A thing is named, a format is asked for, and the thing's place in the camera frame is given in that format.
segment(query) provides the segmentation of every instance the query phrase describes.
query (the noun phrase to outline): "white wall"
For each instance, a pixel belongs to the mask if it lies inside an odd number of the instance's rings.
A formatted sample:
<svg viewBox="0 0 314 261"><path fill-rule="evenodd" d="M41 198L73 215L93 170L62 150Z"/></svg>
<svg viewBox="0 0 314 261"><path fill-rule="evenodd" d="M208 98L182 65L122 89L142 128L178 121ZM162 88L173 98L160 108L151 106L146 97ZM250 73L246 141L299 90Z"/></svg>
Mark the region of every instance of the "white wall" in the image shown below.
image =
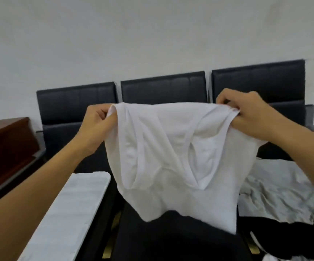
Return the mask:
<svg viewBox="0 0 314 261"><path fill-rule="evenodd" d="M314 0L0 0L0 119L36 91L305 58L314 104Z"/></svg>

